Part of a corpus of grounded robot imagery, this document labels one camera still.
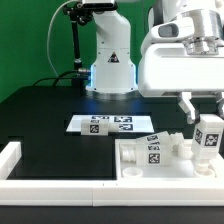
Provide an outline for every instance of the green wall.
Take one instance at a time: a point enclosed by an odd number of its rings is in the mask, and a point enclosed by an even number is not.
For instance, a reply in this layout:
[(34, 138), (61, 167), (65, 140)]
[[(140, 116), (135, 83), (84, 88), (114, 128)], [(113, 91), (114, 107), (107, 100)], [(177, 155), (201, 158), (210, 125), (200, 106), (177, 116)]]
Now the green wall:
[[(0, 1), (0, 101), (38, 79), (55, 77), (47, 61), (46, 40), (51, 17), (63, 2), (65, 0)], [(147, 32), (143, 18), (146, 23), (152, 2), (154, 0), (119, 4), (118, 11), (132, 26), (131, 58), (135, 64), (140, 60), (140, 46)], [(82, 60), (84, 66), (89, 67), (96, 51), (94, 22), (79, 27), (79, 33)], [(51, 37), (52, 61), (58, 73), (72, 69), (72, 32), (69, 18), (63, 13), (56, 18)]]

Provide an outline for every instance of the white platform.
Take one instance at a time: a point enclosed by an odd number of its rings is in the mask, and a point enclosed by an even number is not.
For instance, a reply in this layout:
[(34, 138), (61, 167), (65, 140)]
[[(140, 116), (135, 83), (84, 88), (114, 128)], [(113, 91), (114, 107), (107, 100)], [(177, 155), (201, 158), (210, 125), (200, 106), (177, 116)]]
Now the white platform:
[(119, 132), (144, 132), (153, 133), (154, 129), (150, 116), (128, 116), (128, 115), (74, 115), (70, 121), (67, 132), (81, 132), (83, 119), (97, 120), (108, 119), (109, 122), (119, 123)]
[[(7, 152), (21, 155), (18, 143), (10, 143), (0, 154), (1, 164), (9, 162), (10, 157), (2, 160)], [(124, 178), (121, 172), (127, 164), (120, 162), (119, 147), (116, 147), (117, 180), (28, 181), (6, 180), (4, 176), (0, 180), (0, 205), (224, 206), (224, 161), (221, 156), (211, 163), (216, 173), (214, 178), (194, 178), (191, 162), (182, 162), (174, 158), (173, 167), (168, 170), (155, 174), (155, 168), (150, 168), (144, 170), (143, 178)], [(13, 168), (12, 163), (7, 164), (10, 164), (9, 169)]]

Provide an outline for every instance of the white rectangular block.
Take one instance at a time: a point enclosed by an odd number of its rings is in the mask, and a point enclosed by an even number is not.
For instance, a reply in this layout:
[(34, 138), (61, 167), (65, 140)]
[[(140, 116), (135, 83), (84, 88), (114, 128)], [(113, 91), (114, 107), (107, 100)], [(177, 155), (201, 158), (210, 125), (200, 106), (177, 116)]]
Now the white rectangular block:
[(21, 158), (21, 143), (10, 142), (0, 153), (0, 180), (5, 180)]
[(197, 159), (215, 159), (219, 152), (224, 121), (213, 114), (202, 114), (200, 119), (194, 130), (192, 152)]
[(0, 205), (92, 206), (94, 181), (0, 180)]

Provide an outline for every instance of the black tabletop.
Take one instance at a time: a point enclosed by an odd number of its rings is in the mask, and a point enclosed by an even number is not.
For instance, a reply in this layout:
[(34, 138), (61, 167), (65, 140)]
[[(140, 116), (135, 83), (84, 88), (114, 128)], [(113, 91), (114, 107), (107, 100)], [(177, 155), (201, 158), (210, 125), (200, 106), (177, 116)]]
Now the black tabletop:
[[(201, 113), (215, 113), (214, 99), (195, 99)], [(22, 159), (9, 179), (116, 179), (114, 139), (140, 134), (80, 136), (66, 128), (75, 114), (150, 115), (156, 132), (192, 138), (175, 98), (123, 101), (88, 98), (70, 87), (24, 87), (0, 104), (0, 151), (22, 142)], [(0, 206), (1, 223), (223, 223), (222, 207), (10, 207)]]

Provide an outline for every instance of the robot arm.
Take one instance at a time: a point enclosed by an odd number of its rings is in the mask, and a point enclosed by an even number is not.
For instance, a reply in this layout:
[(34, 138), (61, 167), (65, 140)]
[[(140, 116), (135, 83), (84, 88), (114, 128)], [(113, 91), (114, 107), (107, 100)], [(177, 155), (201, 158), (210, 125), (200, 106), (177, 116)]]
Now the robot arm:
[[(139, 92), (144, 97), (177, 96), (189, 123), (198, 116), (191, 97), (212, 93), (223, 117), (223, 0), (157, 0), (156, 4), (162, 8), (152, 8), (149, 14), (154, 21), (141, 47)], [(162, 15), (161, 24), (155, 13)]]
[[(82, 0), (73, 7), (64, 7), (72, 22), (75, 49), (79, 49), (77, 24), (95, 21), (97, 52), (86, 94), (103, 99), (123, 99), (137, 93), (136, 69), (130, 59), (131, 26), (117, 7), (115, 0)], [(75, 61), (81, 61), (79, 54)]]

